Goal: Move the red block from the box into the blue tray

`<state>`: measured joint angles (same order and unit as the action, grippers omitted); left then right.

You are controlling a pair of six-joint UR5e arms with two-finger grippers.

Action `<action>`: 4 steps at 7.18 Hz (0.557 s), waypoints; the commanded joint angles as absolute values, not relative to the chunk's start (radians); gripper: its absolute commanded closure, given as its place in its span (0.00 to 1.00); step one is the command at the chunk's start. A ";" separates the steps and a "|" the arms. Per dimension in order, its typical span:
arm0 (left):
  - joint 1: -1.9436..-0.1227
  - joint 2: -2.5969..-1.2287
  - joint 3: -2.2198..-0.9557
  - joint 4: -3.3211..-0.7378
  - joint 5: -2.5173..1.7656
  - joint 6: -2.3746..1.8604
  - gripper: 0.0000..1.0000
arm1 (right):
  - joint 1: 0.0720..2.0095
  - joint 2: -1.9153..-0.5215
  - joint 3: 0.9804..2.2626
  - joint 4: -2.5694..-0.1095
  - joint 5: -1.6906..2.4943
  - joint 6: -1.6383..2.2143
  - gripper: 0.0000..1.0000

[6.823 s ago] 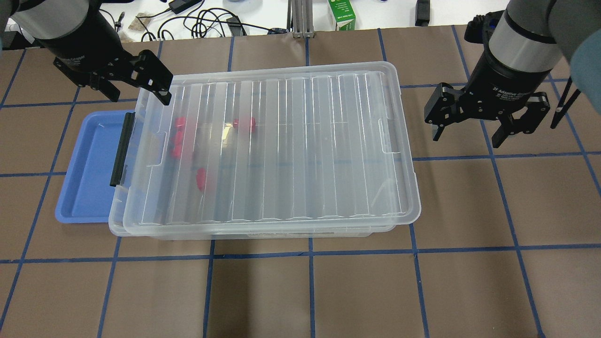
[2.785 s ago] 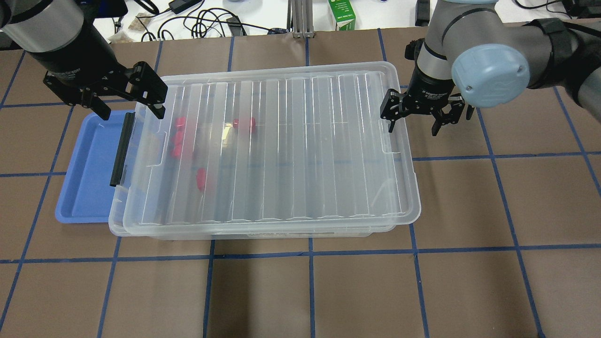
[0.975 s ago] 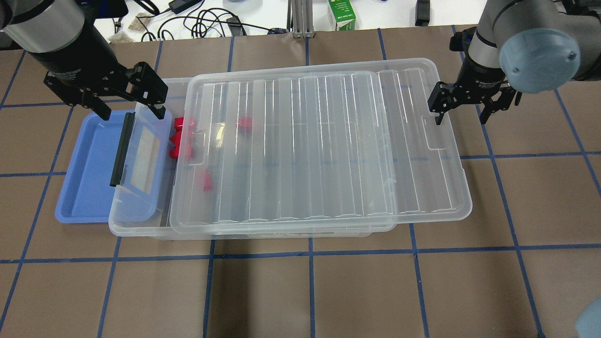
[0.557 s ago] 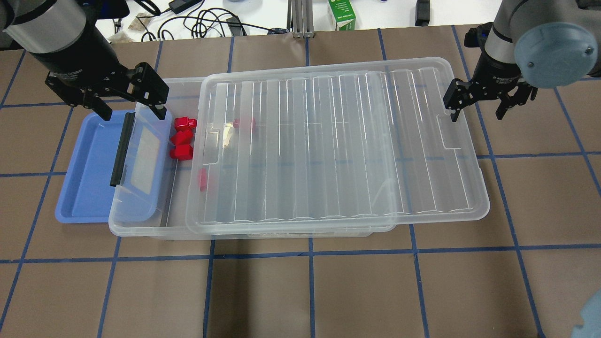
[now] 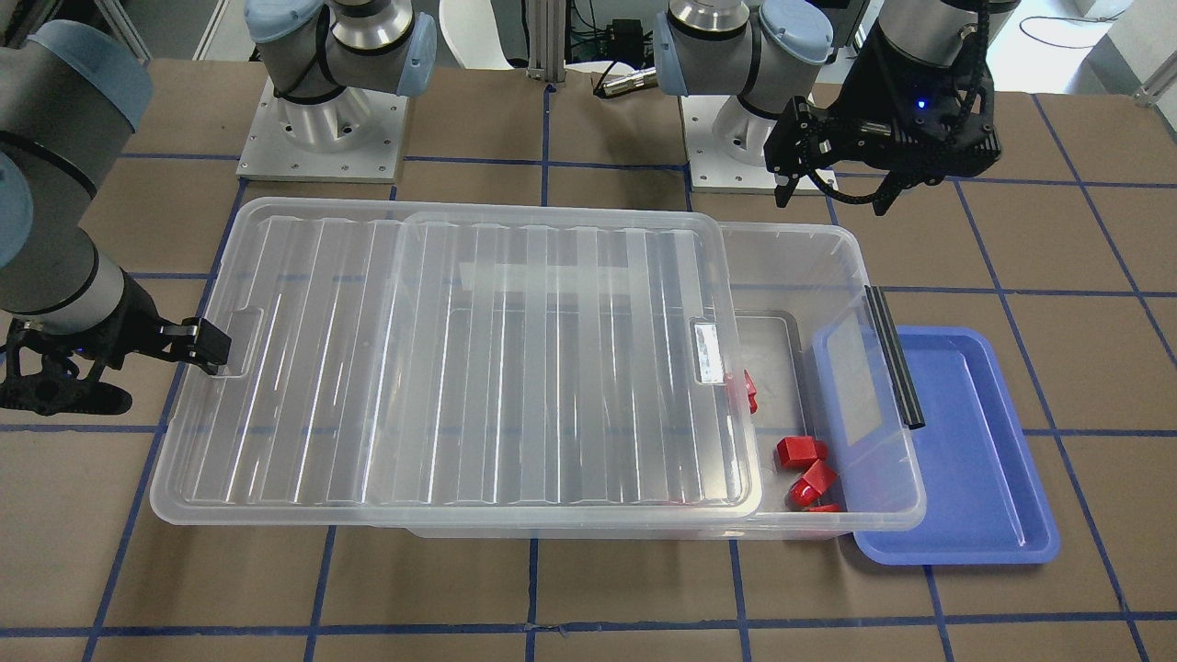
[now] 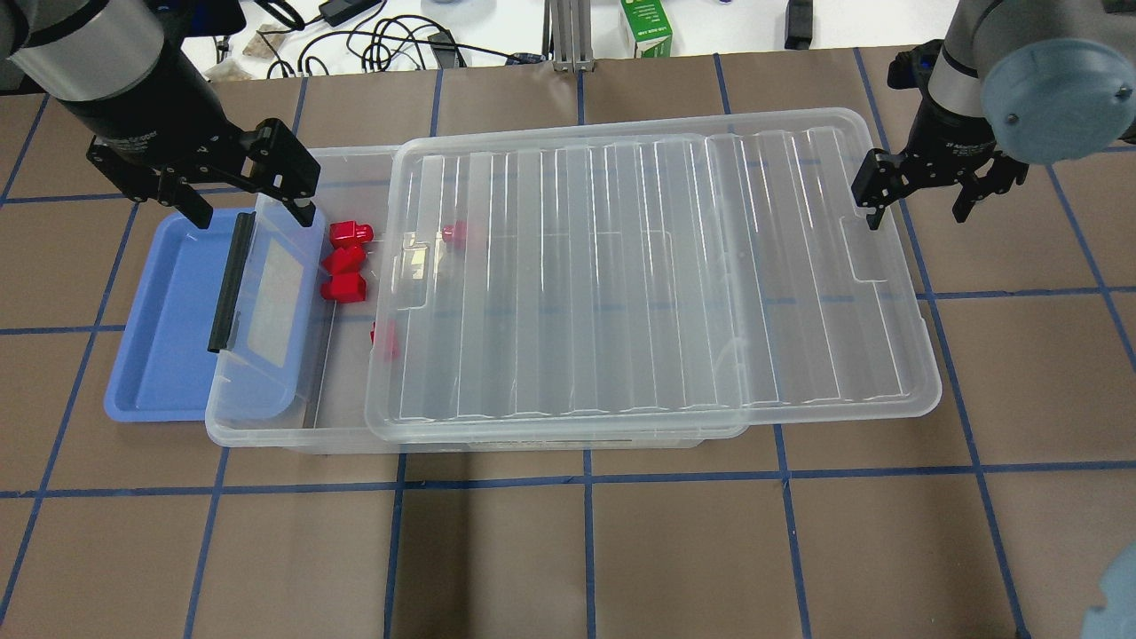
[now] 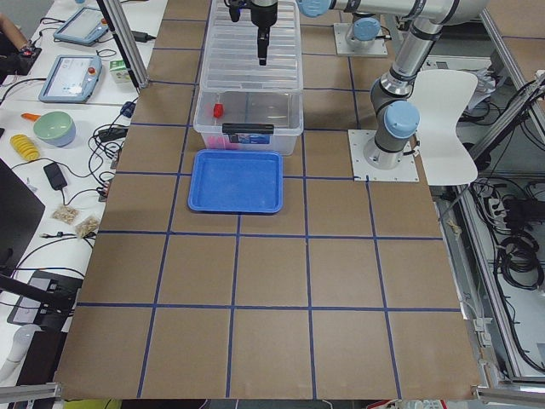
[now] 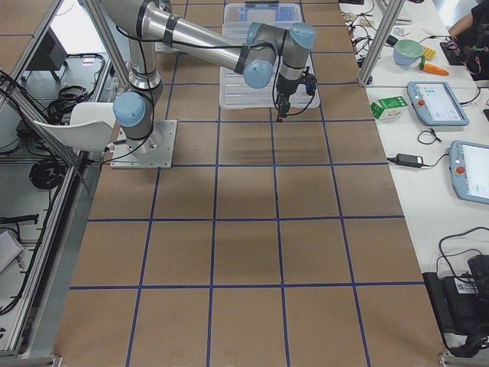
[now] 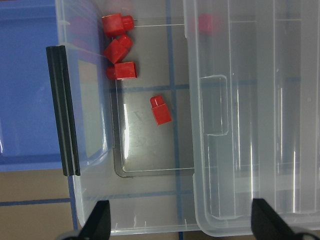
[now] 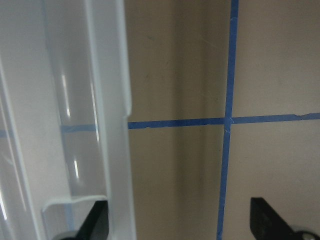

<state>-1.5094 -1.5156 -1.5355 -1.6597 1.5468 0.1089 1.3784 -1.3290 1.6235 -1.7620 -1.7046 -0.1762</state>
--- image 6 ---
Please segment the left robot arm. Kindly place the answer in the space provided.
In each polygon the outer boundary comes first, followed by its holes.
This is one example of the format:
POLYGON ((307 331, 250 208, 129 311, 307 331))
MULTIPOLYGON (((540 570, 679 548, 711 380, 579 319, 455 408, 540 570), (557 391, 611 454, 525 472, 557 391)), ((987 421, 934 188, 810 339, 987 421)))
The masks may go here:
POLYGON ((320 163, 283 121, 229 121, 142 1, 5 1, 3 56, 87 127, 89 161, 131 200, 207 229, 195 186, 239 186, 312 225, 320 163))

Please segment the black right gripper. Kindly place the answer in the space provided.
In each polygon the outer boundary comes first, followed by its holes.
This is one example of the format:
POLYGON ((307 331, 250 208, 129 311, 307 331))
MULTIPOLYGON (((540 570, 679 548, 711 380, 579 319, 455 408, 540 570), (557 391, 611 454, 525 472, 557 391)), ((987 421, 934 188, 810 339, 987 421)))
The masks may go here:
POLYGON ((886 209, 927 186, 960 186, 951 211, 964 223, 974 207, 989 196, 1024 185, 1028 165, 999 150, 989 122, 950 113, 924 98, 916 113, 907 146, 900 153, 870 149, 852 179, 857 206, 868 209, 870 231, 882 226, 886 209))

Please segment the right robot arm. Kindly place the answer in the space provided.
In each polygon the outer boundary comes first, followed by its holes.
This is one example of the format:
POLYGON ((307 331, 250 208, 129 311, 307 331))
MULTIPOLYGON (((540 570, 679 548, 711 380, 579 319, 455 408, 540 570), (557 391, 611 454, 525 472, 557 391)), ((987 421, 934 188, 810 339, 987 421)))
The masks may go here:
POLYGON ((897 53, 887 85, 920 102, 904 149, 876 148, 851 193, 877 230, 888 207, 958 186, 963 223, 1033 166, 1133 142, 1131 1, 961 1, 949 33, 897 53))

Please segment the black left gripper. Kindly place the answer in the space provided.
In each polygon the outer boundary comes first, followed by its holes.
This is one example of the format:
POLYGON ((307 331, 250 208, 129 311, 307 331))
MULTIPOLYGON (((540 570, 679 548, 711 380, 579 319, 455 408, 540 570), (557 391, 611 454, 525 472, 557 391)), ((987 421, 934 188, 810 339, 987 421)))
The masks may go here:
POLYGON ((214 216, 214 207, 190 186, 199 183, 264 194, 300 226, 315 222, 320 163, 283 121, 268 118, 248 132, 229 121, 178 118, 136 130, 97 117, 87 117, 86 125, 94 134, 86 158, 103 179, 132 200, 177 210, 197 229, 210 227, 214 216))

